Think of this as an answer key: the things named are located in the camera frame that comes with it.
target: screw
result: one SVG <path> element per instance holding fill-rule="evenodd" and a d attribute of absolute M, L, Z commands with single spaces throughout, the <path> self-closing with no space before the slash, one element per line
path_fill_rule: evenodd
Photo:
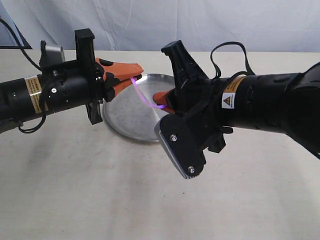
<path fill-rule="evenodd" d="M 53 74 L 53 76 L 56 78 L 56 77 L 58 77 L 58 72 L 56 71 L 56 70 L 54 70 L 53 72 L 52 72 L 52 74 Z"/>
<path fill-rule="evenodd" d="M 175 141 L 178 140 L 178 138 L 177 138 L 176 135 L 172 134 L 172 135 L 170 136 L 170 140 L 171 140 L 171 142 L 175 142 Z"/>
<path fill-rule="evenodd" d="M 189 173 L 194 174 L 195 168 L 193 166 L 190 166 L 190 167 L 188 167 L 188 171 L 189 171 Z"/>

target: round metal tray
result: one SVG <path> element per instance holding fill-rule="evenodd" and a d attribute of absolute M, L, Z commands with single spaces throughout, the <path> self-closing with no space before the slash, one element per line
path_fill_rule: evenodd
<path fill-rule="evenodd" d="M 175 87 L 174 77 L 164 74 L 143 74 L 136 83 L 151 103 L 154 103 L 155 93 L 169 91 Z M 133 85 L 102 106 L 105 123 L 122 136 L 143 142 L 158 142 L 154 128 L 166 114 L 161 109 L 145 105 Z"/>

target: yellow warning sticker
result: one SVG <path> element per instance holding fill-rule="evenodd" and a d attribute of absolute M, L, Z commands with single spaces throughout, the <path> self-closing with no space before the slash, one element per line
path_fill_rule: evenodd
<path fill-rule="evenodd" d="M 39 82 L 38 76 L 30 76 L 24 78 L 26 87 L 29 92 L 30 99 L 36 114 L 42 113 L 39 104 L 39 98 L 42 91 L 41 84 Z M 48 106 L 45 103 L 45 110 L 48 111 Z"/>
<path fill-rule="evenodd" d="M 236 92 L 240 83 L 245 79 L 244 76 L 236 77 L 229 85 L 225 88 L 222 94 L 221 107 L 223 109 L 234 109 Z"/>

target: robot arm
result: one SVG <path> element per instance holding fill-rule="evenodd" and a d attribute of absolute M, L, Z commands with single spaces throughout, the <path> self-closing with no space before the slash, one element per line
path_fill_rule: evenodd
<path fill-rule="evenodd" d="M 0 83 L 0 133 L 19 128 L 37 131 L 53 113 L 85 105 L 91 124 L 102 122 L 100 104 L 110 102 L 139 79 L 138 64 L 111 62 L 95 57 L 95 36 L 90 29 L 75 31 L 76 59 L 65 61 L 63 49 L 41 42 L 41 74 Z M 41 118 L 31 129 L 26 121 Z"/>
<path fill-rule="evenodd" d="M 203 150 L 222 151 L 224 134 L 233 127 L 286 134 L 319 158 L 320 63 L 306 72 L 255 75 L 244 46 L 229 44 L 243 49 L 247 68 L 229 78 L 221 78 L 212 58 L 217 74 L 208 78 L 181 41 L 162 49 L 172 63 L 175 89 L 153 96 L 170 113 L 155 133 L 181 175 L 198 176 L 206 164 Z"/>

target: white table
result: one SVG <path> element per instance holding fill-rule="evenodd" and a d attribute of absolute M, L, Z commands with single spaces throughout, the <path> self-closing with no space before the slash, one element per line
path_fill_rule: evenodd
<path fill-rule="evenodd" d="M 40 53 L 28 51 L 38 62 Z M 213 76 L 208 52 L 191 53 Z M 97 51 L 172 75 L 161 52 Z M 242 53 L 215 55 L 223 76 Z M 67 60 L 75 57 L 66 51 Z M 256 74 L 302 72 L 319 53 L 249 53 Z M 37 71 L 18 50 L 0 50 L 1 81 Z M 26 124 L 34 126 L 39 120 Z M 91 125 L 85 107 L 56 113 L 33 134 L 0 136 L 1 240 L 316 240 L 320 162 L 288 137 L 235 129 L 202 174 L 183 179 L 160 144 L 128 141 Z"/>

